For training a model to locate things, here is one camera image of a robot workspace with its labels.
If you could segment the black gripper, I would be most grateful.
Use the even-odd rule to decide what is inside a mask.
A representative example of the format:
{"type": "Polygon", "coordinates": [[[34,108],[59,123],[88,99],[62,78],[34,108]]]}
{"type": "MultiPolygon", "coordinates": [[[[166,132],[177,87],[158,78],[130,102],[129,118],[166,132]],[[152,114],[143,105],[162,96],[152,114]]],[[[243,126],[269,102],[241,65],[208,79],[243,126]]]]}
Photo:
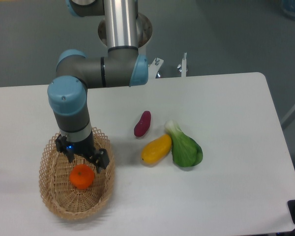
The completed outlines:
{"type": "Polygon", "coordinates": [[[102,170],[105,170],[110,163],[107,150],[104,148],[95,148],[92,133],[84,140],[78,142],[70,142],[66,136],[59,134],[55,140],[55,144],[57,151],[63,153],[69,163],[73,162],[74,155],[81,156],[95,166],[98,174],[102,170]]]}

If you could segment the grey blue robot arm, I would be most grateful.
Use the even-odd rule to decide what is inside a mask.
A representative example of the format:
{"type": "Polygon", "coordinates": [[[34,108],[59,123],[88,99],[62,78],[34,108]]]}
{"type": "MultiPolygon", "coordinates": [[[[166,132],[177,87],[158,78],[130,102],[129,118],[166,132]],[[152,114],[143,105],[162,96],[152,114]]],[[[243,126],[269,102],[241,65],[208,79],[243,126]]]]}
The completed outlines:
{"type": "Polygon", "coordinates": [[[147,83],[148,61],[139,54],[138,3],[135,0],[68,0],[66,6],[77,17],[105,17],[108,55],[88,59],[74,49],[60,55],[56,77],[47,89],[60,131],[56,148],[69,162],[78,155],[100,172],[107,168],[110,159],[105,149],[94,146],[87,92],[94,88],[147,83]]]}

